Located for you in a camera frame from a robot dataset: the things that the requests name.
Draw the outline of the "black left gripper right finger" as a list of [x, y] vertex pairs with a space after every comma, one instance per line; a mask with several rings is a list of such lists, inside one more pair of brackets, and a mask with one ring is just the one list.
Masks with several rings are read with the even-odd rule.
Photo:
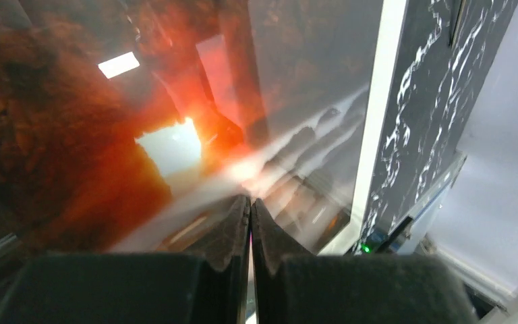
[[262, 200], [250, 211], [259, 323], [475, 323], [463, 286], [430, 256], [316, 256]]

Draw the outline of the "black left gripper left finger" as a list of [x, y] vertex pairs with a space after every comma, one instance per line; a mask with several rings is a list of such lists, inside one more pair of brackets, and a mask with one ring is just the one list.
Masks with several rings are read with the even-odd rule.
[[250, 199], [182, 252], [50, 254], [28, 263], [0, 323], [244, 323]]

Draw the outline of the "sunset photo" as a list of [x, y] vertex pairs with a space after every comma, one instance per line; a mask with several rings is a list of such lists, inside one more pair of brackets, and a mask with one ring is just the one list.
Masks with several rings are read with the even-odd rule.
[[383, 1], [0, 1], [0, 239], [182, 250], [238, 194], [351, 223]]

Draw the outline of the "white picture frame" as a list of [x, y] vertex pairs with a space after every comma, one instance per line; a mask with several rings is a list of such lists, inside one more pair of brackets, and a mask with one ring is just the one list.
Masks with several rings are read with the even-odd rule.
[[408, 4], [383, 2], [350, 222], [319, 255], [344, 255], [361, 236]]

